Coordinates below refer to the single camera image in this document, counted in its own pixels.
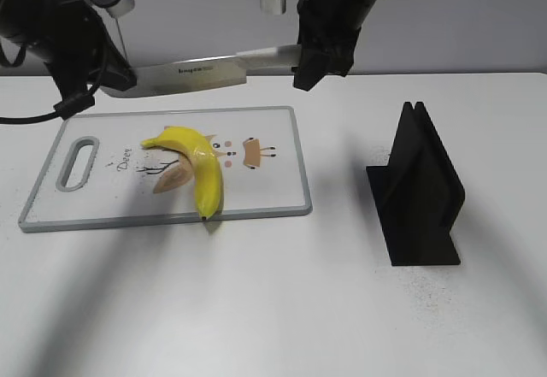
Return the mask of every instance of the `cutting board handle hole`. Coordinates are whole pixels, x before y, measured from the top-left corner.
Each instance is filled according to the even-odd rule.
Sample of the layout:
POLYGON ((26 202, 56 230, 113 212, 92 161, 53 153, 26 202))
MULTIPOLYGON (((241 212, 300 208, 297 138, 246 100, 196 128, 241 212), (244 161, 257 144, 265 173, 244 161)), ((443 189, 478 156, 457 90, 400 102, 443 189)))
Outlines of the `cutting board handle hole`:
POLYGON ((85 185, 98 146, 98 139, 92 136, 79 138, 72 143, 56 182, 57 190, 76 191, 85 185))

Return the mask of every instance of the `banana tip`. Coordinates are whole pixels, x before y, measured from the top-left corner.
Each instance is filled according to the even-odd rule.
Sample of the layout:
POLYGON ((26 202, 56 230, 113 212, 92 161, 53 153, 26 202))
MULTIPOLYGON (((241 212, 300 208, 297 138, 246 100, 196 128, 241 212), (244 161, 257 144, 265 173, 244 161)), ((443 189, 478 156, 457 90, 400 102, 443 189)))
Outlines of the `banana tip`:
POLYGON ((143 140, 140 145, 145 148, 145 149, 148 149, 148 148, 151 148, 152 146, 156 146, 156 140, 154 138, 152 139, 145 139, 143 140))

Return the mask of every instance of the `cartoon deer illustration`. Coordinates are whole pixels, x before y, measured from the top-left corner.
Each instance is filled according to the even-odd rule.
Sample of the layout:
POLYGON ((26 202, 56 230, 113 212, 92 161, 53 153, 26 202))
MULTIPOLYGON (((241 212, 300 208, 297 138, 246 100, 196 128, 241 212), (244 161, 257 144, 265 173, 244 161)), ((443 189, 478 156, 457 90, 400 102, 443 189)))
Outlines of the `cartoon deer illustration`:
MULTIPOLYGON (((236 156, 238 153, 236 151, 230 150, 228 152, 221 152, 218 149, 221 145, 217 142, 212 142, 216 135, 209 135, 205 138, 211 143, 211 146, 214 149, 215 156, 221 158, 223 156, 236 156)), ((232 147, 231 141, 226 141, 224 143, 228 149, 232 147)), ((248 138, 243 142, 244 147, 244 160, 243 164, 249 169, 256 169, 261 166, 261 160, 263 157, 276 157, 275 153, 263 153, 266 150, 275 150, 274 146, 268 146, 266 148, 260 147, 260 140, 257 138, 248 138)), ((186 185, 194 176, 194 171, 190 164, 190 161, 186 156, 178 154, 179 158, 172 162, 163 162, 160 163, 160 166, 157 168, 141 168, 137 172, 145 174, 161 174, 162 176, 157 181, 154 186, 154 193, 164 193, 165 191, 172 191, 177 187, 186 185)), ((232 161, 226 160, 224 162, 226 168, 232 166, 232 161)))

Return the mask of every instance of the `white wall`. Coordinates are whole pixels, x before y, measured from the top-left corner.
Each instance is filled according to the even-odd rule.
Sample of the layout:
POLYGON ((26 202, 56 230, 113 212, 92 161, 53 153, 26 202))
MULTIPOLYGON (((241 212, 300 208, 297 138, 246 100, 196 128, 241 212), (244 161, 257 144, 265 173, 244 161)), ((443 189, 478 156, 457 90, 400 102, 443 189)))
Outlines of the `white wall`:
MULTIPOLYGON (((289 12, 280 17, 262 14, 258 0, 136 2, 121 20, 136 66, 289 44, 297 36, 296 0, 288 0, 289 12)), ((355 72, 544 72, 546 67, 547 0, 380 0, 365 21, 355 72)), ((16 73, 40 68, 29 60, 16 73)))

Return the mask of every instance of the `gray cutting board rim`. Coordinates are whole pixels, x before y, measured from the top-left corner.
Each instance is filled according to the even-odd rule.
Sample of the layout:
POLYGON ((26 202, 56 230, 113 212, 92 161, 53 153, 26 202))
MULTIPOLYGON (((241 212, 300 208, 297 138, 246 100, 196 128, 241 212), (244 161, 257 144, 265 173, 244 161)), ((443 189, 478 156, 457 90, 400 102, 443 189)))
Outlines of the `gray cutting board rim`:
POLYGON ((71 121, 78 119, 92 119, 102 117, 131 117, 131 116, 147 116, 147 115, 185 115, 185 114, 210 114, 210 113, 223 113, 223 112, 248 112, 248 111, 269 111, 269 110, 286 110, 290 117, 292 127, 292 137, 294 139, 294 149, 297 155, 298 172, 300 174, 300 180, 303 189, 304 203, 302 205, 291 205, 280 208, 264 208, 264 209, 231 209, 224 210, 220 215, 215 215, 211 218, 212 221, 225 221, 225 220, 237 220, 237 219, 254 219, 265 217, 285 217, 285 216, 297 216, 307 215, 312 211, 311 196, 309 193, 308 179, 303 161, 303 153, 300 145, 300 138, 298 135, 297 121, 294 114, 294 109, 290 106, 268 106, 268 107, 251 107, 251 108, 230 108, 230 109, 191 109, 191 110, 166 110, 166 111, 144 111, 144 112, 125 112, 125 113, 104 113, 104 114, 90 114, 90 115, 76 115, 72 119, 64 121, 62 126, 56 135, 50 152, 44 161, 44 165, 38 175, 36 183, 34 184, 31 194, 26 201, 26 204, 21 212, 19 219, 19 226, 25 233, 35 232, 54 232, 64 230, 88 230, 98 228, 114 228, 114 227, 134 227, 134 226, 150 226, 150 225, 162 225, 173 223, 191 223, 199 222, 199 216, 197 213, 182 213, 182 214, 158 214, 158 215, 139 215, 139 216, 126 216, 126 217, 113 217, 113 218, 99 218, 99 219, 77 219, 68 221, 29 221, 28 214, 32 208, 32 204, 38 194, 40 186, 43 183, 44 177, 48 172, 51 160, 56 153, 56 150, 62 141, 64 132, 71 121))

